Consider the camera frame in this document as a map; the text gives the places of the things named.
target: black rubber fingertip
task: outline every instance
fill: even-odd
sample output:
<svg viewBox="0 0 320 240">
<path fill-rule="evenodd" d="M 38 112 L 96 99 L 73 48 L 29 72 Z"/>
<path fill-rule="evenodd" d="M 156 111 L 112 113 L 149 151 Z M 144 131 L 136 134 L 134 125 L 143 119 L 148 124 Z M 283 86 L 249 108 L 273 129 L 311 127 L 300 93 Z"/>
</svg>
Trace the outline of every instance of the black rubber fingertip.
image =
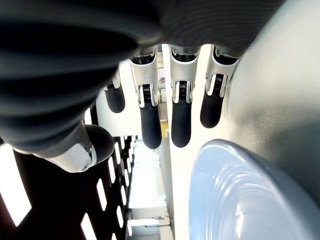
<svg viewBox="0 0 320 240">
<path fill-rule="evenodd" d="M 122 85 L 120 84 L 119 88 L 115 88 L 113 84 L 108 84 L 107 87 L 108 90 L 104 92 L 110 110 L 116 114 L 121 113 L 126 107 Z"/>
<path fill-rule="evenodd" d="M 90 142 L 96 152 L 96 165 L 111 156 L 115 143 L 110 133 L 101 126 L 85 125 Z"/>
<path fill-rule="evenodd" d="M 184 99 L 172 102 L 171 139 L 178 148 L 187 146 L 191 138 L 191 106 Z"/>
<path fill-rule="evenodd" d="M 143 142 L 148 148 L 157 149 L 162 140 L 158 105 L 154 107 L 146 102 L 143 108 L 140 107 L 140 114 Z"/>
<path fill-rule="evenodd" d="M 200 122 L 205 128 L 211 129 L 219 123 L 223 100 L 223 97 L 216 93 L 207 95 L 206 91 L 204 91 Z"/>
</svg>

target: robotic hand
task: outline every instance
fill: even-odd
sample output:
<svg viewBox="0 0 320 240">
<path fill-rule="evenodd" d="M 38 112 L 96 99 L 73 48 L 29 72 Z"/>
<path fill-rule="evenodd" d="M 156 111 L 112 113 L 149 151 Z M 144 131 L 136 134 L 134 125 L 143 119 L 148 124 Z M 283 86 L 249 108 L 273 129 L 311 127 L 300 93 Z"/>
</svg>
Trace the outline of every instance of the robotic hand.
<svg viewBox="0 0 320 240">
<path fill-rule="evenodd" d="M 283 0 L 172 3 L 0 1 L 3 141 L 71 173 L 105 160 L 114 150 L 111 135 L 82 118 L 101 89 L 111 111 L 123 111 L 117 67 L 130 58 L 143 141 L 156 149 L 162 139 L 157 46 L 163 43 L 170 46 L 173 143 L 183 148 L 190 141 L 197 62 L 208 43 L 215 45 L 200 120 L 216 126 L 239 58 Z"/>
</svg>

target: metal joint mechanism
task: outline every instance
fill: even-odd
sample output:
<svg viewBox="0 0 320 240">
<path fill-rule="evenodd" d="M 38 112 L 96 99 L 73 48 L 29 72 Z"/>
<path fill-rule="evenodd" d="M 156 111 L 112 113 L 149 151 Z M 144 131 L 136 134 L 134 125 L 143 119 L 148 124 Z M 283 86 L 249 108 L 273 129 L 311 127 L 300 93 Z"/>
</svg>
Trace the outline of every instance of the metal joint mechanism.
<svg viewBox="0 0 320 240">
<path fill-rule="evenodd" d="M 132 76 L 140 108 L 143 108 L 147 102 L 151 102 L 152 106 L 156 107 L 159 102 L 157 50 L 156 46 L 148 53 L 140 49 L 130 58 Z"/>
<path fill-rule="evenodd" d="M 195 88 L 200 47 L 176 47 L 170 45 L 172 101 L 185 99 L 192 103 Z"/>
<path fill-rule="evenodd" d="M 230 82 L 239 60 L 236 57 L 224 55 L 211 46 L 210 57 L 206 69 L 205 92 L 211 96 L 219 94 L 223 98 L 226 94 L 226 87 Z"/>
</svg>

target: white plate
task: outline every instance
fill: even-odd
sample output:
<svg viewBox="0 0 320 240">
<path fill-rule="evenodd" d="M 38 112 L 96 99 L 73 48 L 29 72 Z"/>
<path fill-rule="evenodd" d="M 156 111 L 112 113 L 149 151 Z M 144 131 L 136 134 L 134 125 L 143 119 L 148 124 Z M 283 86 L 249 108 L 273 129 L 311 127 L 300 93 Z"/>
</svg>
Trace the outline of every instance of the white plate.
<svg viewBox="0 0 320 240">
<path fill-rule="evenodd" d="M 193 166 L 191 240 L 320 240 L 320 211 L 298 184 L 225 140 L 205 144 Z"/>
</svg>

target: black perforated panel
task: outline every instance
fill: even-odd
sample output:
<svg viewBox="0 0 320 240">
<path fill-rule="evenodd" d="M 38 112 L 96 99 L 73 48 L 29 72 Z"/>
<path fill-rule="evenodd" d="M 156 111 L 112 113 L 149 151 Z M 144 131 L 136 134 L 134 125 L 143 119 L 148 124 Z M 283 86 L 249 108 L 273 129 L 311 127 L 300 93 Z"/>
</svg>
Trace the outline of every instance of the black perforated panel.
<svg viewBox="0 0 320 240">
<path fill-rule="evenodd" d="M 95 108 L 91 116 L 92 123 L 95 123 Z M 68 173 L 44 159 L 14 152 L 32 208 L 16 227 L 0 195 L 0 238 L 86 239 L 81 222 L 87 213 L 97 240 L 111 240 L 113 233 L 118 240 L 126 239 L 132 175 L 128 174 L 127 186 L 125 170 L 128 170 L 127 158 L 132 139 L 128 136 L 124 141 L 124 149 L 121 148 L 120 137 L 115 137 L 114 141 L 118 142 L 121 158 L 120 164 L 117 164 L 115 151 L 111 155 L 115 171 L 114 183 L 108 166 L 109 158 L 86 172 Z M 99 179 L 102 180 L 107 200 L 104 211 L 97 191 Z M 123 205 L 122 186 L 125 189 L 126 205 Z M 123 218 L 122 228 L 116 214 L 118 206 Z"/>
</svg>

